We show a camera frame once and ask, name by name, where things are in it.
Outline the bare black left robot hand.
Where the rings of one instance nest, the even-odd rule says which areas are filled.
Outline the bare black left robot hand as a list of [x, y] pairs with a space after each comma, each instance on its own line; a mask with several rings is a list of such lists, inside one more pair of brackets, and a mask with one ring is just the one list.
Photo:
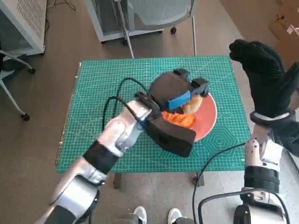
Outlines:
[[193, 96], [206, 97], [209, 82], [198, 77], [189, 78], [189, 71], [175, 69], [159, 75], [150, 85], [149, 94], [162, 111], [174, 112], [187, 104]]

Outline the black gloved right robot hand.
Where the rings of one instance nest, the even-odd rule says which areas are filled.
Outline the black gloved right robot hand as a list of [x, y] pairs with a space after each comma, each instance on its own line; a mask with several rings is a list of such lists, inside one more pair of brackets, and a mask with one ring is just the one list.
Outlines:
[[237, 39], [229, 45], [229, 56], [242, 65], [250, 85], [255, 112], [275, 118], [291, 112], [291, 96], [299, 84], [299, 63], [289, 69], [270, 46]]

